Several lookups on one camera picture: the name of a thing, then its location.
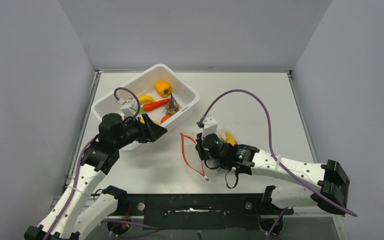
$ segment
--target white plastic bin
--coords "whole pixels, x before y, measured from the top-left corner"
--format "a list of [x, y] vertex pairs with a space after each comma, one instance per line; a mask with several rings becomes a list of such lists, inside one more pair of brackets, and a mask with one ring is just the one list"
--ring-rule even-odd
[[[172, 95], [180, 104], [180, 110], [161, 124], [170, 132], [177, 127], [186, 118], [190, 117], [193, 112], [195, 104], [200, 100], [200, 95], [189, 85], [181, 81], [175, 73], [164, 64], [157, 64], [148, 70], [144, 71], [138, 77], [128, 81], [127, 83], [120, 85], [119, 87], [125, 87], [134, 92], [137, 96], [150, 95], [156, 101], [163, 100], [157, 91], [154, 89], [154, 84], [160, 80], [164, 80], [171, 85]], [[132, 96], [130, 93], [119, 90], [117, 96], [121, 99], [129, 99]], [[114, 92], [111, 91], [107, 95], [101, 97], [92, 104], [92, 113], [102, 121], [102, 117], [109, 113], [117, 113], [123, 116], [120, 110], [121, 105], [114, 97]], [[156, 122], [160, 122], [161, 118], [165, 116], [164, 108], [160, 107], [151, 112], [147, 112], [149, 117]], [[136, 154], [140, 154], [146, 149], [146, 146], [150, 144], [142, 144], [139, 142], [133, 142], [123, 148], [124, 151], [133, 151]]]

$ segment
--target white table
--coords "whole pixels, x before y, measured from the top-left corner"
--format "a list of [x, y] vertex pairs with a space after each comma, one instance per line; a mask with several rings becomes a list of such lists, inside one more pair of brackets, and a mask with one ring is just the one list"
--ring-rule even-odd
[[[103, 72], [94, 101], [138, 74]], [[262, 193], [269, 185], [290, 186], [292, 183], [272, 177], [241, 174], [237, 187], [228, 189], [225, 170], [206, 169], [210, 181], [205, 181], [186, 166], [182, 157], [180, 132], [200, 132], [196, 122], [218, 95], [231, 89], [248, 90], [261, 98], [267, 106], [276, 155], [301, 162], [314, 162], [286, 73], [178, 72], [176, 75], [200, 94], [192, 116], [138, 156], [121, 150], [120, 159], [96, 189], [114, 185], [130, 194], [223, 194]], [[209, 114], [220, 127], [229, 129], [241, 144], [268, 151], [267, 119], [263, 109], [252, 97], [239, 92], [228, 94], [215, 104]], [[98, 133], [99, 123], [93, 114], [89, 115], [81, 149]], [[228, 180], [232, 185], [234, 176], [228, 177]]]

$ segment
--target orange strap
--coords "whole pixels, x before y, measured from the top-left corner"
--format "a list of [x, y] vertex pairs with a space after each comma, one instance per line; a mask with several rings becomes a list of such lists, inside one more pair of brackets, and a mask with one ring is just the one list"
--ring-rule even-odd
[[183, 132], [180, 133], [180, 136], [181, 136], [181, 154], [183, 155], [183, 160], [184, 162], [186, 163], [186, 165], [189, 166], [189, 168], [193, 169], [195, 172], [199, 173], [202, 177], [204, 177], [204, 179], [206, 181], [209, 181], [210, 179], [208, 179], [208, 177], [205, 175], [205, 172], [204, 172], [204, 165], [203, 165], [203, 162], [201, 161], [201, 167], [202, 167], [202, 172], [199, 172], [198, 170], [196, 170], [195, 168], [193, 168], [188, 160], [186, 160], [186, 156], [185, 156], [185, 138], [191, 140], [195, 145], [197, 144], [197, 142], [195, 141], [195, 139], [193, 139], [191, 136], [188, 136], [188, 135], [185, 135], [183, 134]]

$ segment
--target bolt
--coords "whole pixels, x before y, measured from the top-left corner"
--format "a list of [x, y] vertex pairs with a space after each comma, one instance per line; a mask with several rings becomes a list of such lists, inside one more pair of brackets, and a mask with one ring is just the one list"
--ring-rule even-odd
[[145, 204], [143, 202], [139, 202], [137, 205], [137, 210], [143, 211], [145, 209]]
[[251, 210], [251, 209], [253, 209], [253, 204], [252, 204], [251, 202], [247, 202], [247, 203], [245, 203], [245, 209], [246, 209], [246, 210]]

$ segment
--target gray wall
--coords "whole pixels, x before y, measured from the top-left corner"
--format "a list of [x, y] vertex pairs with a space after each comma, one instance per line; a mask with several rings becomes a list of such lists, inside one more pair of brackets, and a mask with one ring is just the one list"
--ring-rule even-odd
[[351, 179], [351, 239], [384, 239], [384, 1], [333, 0], [292, 73], [318, 159]]
[[331, 0], [59, 0], [95, 69], [292, 69]]
[[0, 0], [0, 240], [61, 191], [93, 75], [57, 0]]

